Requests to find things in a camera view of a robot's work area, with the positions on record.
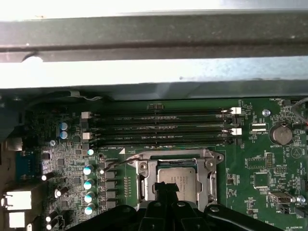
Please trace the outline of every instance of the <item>black chip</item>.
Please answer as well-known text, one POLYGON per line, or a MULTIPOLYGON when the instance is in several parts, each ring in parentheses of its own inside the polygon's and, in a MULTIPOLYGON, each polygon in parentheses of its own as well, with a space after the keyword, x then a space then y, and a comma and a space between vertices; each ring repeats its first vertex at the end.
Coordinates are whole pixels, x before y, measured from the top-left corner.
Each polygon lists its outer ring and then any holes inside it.
POLYGON ((89 128, 89 124, 87 122, 81 122, 81 128, 82 129, 88 129, 89 128))
POLYGON ((43 153, 43 154, 42 154, 42 160, 50 160, 50 155, 49 155, 49 153, 43 153))
POLYGON ((81 184, 81 179, 79 177, 73 178, 73 184, 81 184))
POLYGON ((61 201, 61 207, 67 207, 67 201, 61 201))
POLYGON ((58 166, 64 166, 64 159, 58 159, 58 166))
POLYGON ((73 137, 73 142, 74 143, 80 143, 80 137, 79 136, 74 136, 73 137))
POLYGON ((233 179, 227 179, 227 184, 233 184, 234 180, 233 179))
POLYGON ((82 149, 83 150, 89 150, 90 149, 89 143, 83 143, 82 144, 82 149))

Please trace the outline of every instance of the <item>ram slot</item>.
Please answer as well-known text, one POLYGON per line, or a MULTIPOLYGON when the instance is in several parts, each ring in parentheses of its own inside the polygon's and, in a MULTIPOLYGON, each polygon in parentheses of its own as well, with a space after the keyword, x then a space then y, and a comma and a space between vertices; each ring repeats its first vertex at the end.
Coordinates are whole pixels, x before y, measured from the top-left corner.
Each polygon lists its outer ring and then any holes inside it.
POLYGON ((189 116, 189 115, 230 115, 231 109, 201 109, 201 110, 147 110, 147 111, 133 111, 133 112, 123 112, 123 111, 113 111, 113 112, 100 112, 95 113, 93 116, 98 118, 104 117, 134 117, 134 116, 189 116))
POLYGON ((189 145, 215 145, 215 144, 231 144, 237 139, 231 137, 218 137, 218 138, 185 138, 185 139, 152 139, 152 140, 136 140, 136 141, 102 141, 91 142, 91 147, 106 147, 106 146, 126 146, 126 145, 137 145, 137 146, 169 146, 179 144, 189 145))

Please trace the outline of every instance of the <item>blue capacitor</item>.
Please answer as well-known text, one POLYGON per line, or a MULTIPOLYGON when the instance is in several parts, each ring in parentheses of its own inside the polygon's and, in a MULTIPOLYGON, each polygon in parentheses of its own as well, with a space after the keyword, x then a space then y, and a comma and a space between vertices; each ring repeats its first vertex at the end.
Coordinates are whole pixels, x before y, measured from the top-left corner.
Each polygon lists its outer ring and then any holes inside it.
POLYGON ((83 174, 85 174, 87 176, 87 175, 90 175, 92 171, 93 171, 93 166, 92 165, 87 165, 83 169, 83 174))
POLYGON ((60 129, 61 129, 62 131, 67 130, 67 129, 68 129, 68 124, 65 123, 65 122, 61 123, 61 124, 60 124, 60 129))
POLYGON ((65 140, 65 139, 67 139, 67 137, 68 137, 68 134, 67 134, 66 131, 60 132, 60 138, 61 138, 61 139, 65 140))
POLYGON ((91 215, 93 213, 93 210, 95 210, 95 204, 90 203, 87 205, 87 207, 85 208, 85 214, 87 215, 91 215))
POLYGON ((89 149, 89 150, 88 150, 88 155, 93 155, 93 154, 94 154, 93 149, 89 149))
POLYGON ((94 197, 95 197, 94 192, 88 192, 87 195, 85 195, 85 202, 91 203, 94 197))

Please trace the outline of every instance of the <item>cable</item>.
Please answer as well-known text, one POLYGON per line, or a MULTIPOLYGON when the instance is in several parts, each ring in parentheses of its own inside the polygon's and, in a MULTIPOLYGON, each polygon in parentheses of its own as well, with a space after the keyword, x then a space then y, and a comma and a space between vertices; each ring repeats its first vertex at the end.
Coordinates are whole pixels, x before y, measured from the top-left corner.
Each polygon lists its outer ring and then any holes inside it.
POLYGON ((86 96, 70 96, 70 97, 82 98, 82 99, 89 100, 89 101, 96 101, 96 100, 101 100, 102 99, 101 96, 95 96, 93 98, 88 98, 86 96))
POLYGON ((136 157, 136 158, 127 159, 127 160, 122 161, 122 162, 112 162, 112 163, 108 164, 108 166, 106 168, 101 170, 100 173, 103 174, 103 173, 109 171, 112 167, 117 167, 117 166, 129 163, 129 162, 135 161, 135 160, 140 160, 140 158, 136 157))
POLYGON ((307 98, 303 98, 300 101, 296 102, 292 108, 291 111, 294 113, 294 115, 299 118, 301 121, 303 121, 305 124, 308 125, 308 119, 304 118, 298 111, 297 108, 302 105, 303 103, 308 102, 308 97, 307 98))
POLYGON ((77 90, 56 91, 56 92, 51 92, 51 93, 41 95, 39 97, 32 99, 26 105, 26 109, 29 109, 39 103, 43 103, 43 102, 50 101, 50 100, 59 100, 59 99, 68 98, 68 97, 82 98, 88 101, 96 101, 96 100, 103 99, 102 96, 95 96, 93 98, 88 98, 87 96, 80 95, 80 92, 77 90))

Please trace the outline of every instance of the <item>chip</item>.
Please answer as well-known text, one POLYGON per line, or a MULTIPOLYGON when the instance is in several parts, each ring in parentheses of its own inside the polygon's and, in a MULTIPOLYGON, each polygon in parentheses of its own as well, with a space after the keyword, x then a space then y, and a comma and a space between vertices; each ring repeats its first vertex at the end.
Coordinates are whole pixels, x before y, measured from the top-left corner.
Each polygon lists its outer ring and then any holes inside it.
POLYGON ((50 159, 50 154, 49 153, 43 153, 42 154, 42 160, 49 160, 50 159))
POLYGON ((114 171, 109 171, 105 173, 106 179, 114 179, 116 178, 116 173, 114 171))
POLYGON ((73 137, 73 142, 74 143, 80 143, 80 137, 79 136, 74 136, 73 137))
POLYGON ((81 179, 78 177, 73 178, 73 184, 81 184, 81 179))
POLYGON ((268 173, 265 172, 257 172, 254 174, 254 188, 255 189, 263 189, 269 186, 269 176, 268 173))
POLYGON ((114 182, 114 181, 107 181, 106 182, 106 188, 108 188, 108 189, 114 189, 115 187, 116 187, 116 182, 114 182))
POLYGON ((107 191, 106 197, 107 198, 116 198, 116 191, 107 191))
POLYGON ((89 124, 87 122, 81 122, 81 128, 82 129, 88 129, 89 128, 89 124))
POLYGON ((83 144, 82 144, 82 149, 83 149, 83 150, 89 150, 89 149, 90 149, 89 143, 83 143, 83 144))
POLYGON ((64 166, 64 159, 58 159, 58 166, 64 166))
POLYGON ((107 201, 107 209, 116 207, 116 201, 107 201))
POLYGON ((233 184, 234 180, 233 179, 227 179, 227 184, 233 184))
POLYGON ((61 201, 61 207, 67 207, 68 203, 67 201, 61 201))

